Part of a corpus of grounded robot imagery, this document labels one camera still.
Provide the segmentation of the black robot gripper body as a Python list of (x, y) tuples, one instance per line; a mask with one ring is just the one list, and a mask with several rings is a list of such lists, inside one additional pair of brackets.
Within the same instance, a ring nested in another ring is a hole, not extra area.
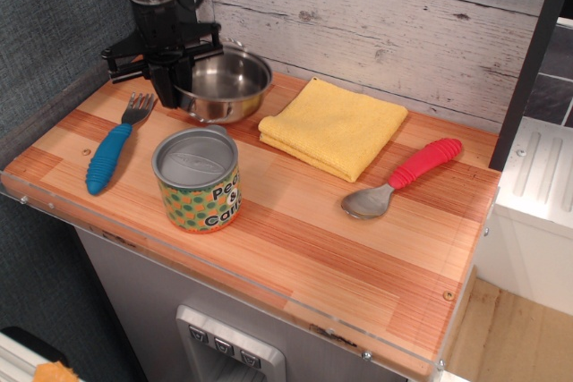
[(151, 77), (155, 65), (171, 68), (188, 59), (196, 62), (223, 52), (220, 25), (216, 22), (181, 21), (178, 9), (195, 13), (203, 0), (130, 0), (136, 30), (104, 49), (112, 82)]

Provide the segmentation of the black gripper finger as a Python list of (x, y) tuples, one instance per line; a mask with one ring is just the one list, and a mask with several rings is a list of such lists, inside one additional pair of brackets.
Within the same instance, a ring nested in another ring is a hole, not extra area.
[(162, 106), (170, 109), (178, 108), (178, 99), (174, 92), (169, 67), (160, 64), (151, 64), (150, 80)]
[(174, 85), (179, 89), (192, 88), (193, 62), (189, 57), (182, 57), (174, 65)]

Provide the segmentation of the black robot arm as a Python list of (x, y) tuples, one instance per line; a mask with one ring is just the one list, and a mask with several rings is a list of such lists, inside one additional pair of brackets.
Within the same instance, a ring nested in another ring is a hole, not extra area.
[(192, 68), (199, 60), (223, 51), (216, 22), (183, 21), (203, 0), (129, 0), (136, 29), (104, 49), (112, 82), (143, 77), (151, 81), (162, 105), (180, 106), (180, 94), (192, 89)]

